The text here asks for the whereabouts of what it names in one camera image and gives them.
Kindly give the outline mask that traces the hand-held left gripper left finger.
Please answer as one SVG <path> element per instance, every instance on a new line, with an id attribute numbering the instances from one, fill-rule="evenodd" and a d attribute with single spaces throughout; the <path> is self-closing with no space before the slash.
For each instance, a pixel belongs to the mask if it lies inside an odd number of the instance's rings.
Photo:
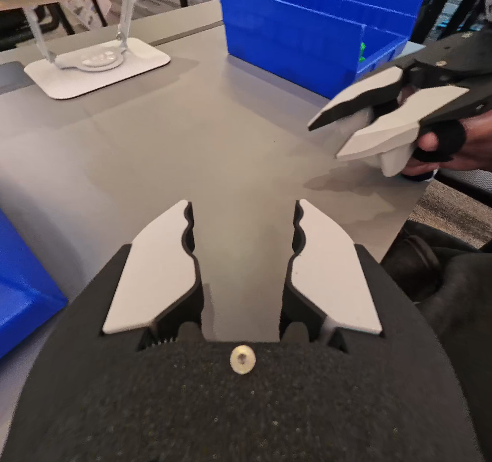
<path id="1" fill-rule="evenodd" d="M 160 342 L 183 323 L 202 327 L 204 293 L 194 255 L 192 203 L 181 200 L 133 239 L 102 332 L 148 329 Z"/>

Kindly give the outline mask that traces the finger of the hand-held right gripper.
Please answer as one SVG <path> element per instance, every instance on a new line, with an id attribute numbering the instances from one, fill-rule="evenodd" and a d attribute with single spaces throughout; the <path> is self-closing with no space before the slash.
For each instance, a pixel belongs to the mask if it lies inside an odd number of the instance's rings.
<path id="1" fill-rule="evenodd" d="M 376 157 L 385 177 L 396 176 L 413 153 L 420 121 L 467 92 L 454 85 L 418 90 L 395 111 L 356 131 L 336 154 L 337 160 Z"/>
<path id="2" fill-rule="evenodd" d="M 389 66 L 376 71 L 336 95 L 308 124 L 314 131 L 328 126 L 342 118 L 356 114 L 360 110 L 375 107 L 396 100 L 404 83 L 404 69 Z M 372 124 L 356 131 L 351 143 L 392 143 L 393 139 L 404 135 L 404 127 L 395 120 L 396 111 L 388 117 L 381 116 Z"/>

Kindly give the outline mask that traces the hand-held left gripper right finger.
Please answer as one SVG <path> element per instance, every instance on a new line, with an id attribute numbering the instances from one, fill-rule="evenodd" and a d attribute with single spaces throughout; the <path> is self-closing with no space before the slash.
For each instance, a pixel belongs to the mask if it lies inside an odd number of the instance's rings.
<path id="1" fill-rule="evenodd" d="M 353 239 L 306 199 L 296 201 L 293 228 L 280 340 L 294 323 L 304 326 L 308 342 L 329 344 L 339 331 L 381 337 L 383 327 Z"/>

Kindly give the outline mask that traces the blue plastic bin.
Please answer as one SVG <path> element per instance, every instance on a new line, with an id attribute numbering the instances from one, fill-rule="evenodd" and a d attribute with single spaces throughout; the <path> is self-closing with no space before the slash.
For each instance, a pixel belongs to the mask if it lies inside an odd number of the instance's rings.
<path id="1" fill-rule="evenodd" d="M 403 52 L 422 2 L 220 0 L 230 55 L 329 99 Z"/>
<path id="2" fill-rule="evenodd" d="M 68 299 L 1 212 L 1 358 L 68 304 Z"/>

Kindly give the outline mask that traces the grey desk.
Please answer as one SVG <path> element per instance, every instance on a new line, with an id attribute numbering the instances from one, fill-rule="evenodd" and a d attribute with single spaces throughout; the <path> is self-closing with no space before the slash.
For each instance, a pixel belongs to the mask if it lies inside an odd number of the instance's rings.
<path id="1" fill-rule="evenodd" d="M 133 22 L 169 65 L 72 100 L 1 95 L 1 209 L 69 300 L 124 244 L 192 202 L 203 331 L 274 342 L 296 200 L 380 261 L 427 185 L 340 163 L 327 99 L 229 56 L 218 2 Z"/>

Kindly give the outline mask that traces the person's right hand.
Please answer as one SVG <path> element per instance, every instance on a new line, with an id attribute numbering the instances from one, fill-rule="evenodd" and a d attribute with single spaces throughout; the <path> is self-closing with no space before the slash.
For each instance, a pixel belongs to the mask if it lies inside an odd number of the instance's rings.
<path id="1" fill-rule="evenodd" d="M 491 172 L 491 111 L 461 119 L 465 142 L 451 161 L 423 163 L 410 158 L 401 172 L 405 177 L 417 177 L 440 169 L 452 171 L 484 170 Z"/>

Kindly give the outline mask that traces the person's grey sweatshirt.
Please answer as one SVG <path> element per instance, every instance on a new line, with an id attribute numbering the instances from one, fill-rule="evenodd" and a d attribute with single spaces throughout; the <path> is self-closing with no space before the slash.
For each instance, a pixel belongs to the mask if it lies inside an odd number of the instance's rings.
<path id="1" fill-rule="evenodd" d="M 477 249 L 408 220 L 381 265 L 442 344 L 491 461 L 491 242 Z"/>

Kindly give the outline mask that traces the white tablet stand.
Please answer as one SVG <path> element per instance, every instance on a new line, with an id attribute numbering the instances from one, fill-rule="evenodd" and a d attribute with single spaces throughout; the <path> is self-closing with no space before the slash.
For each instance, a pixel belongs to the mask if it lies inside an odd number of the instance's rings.
<path id="1" fill-rule="evenodd" d="M 55 100 L 73 99 L 170 63 L 168 54 L 129 36 L 136 0 L 122 0 L 115 40 L 56 55 L 44 41 L 32 7 L 23 8 L 43 59 L 24 72 Z"/>

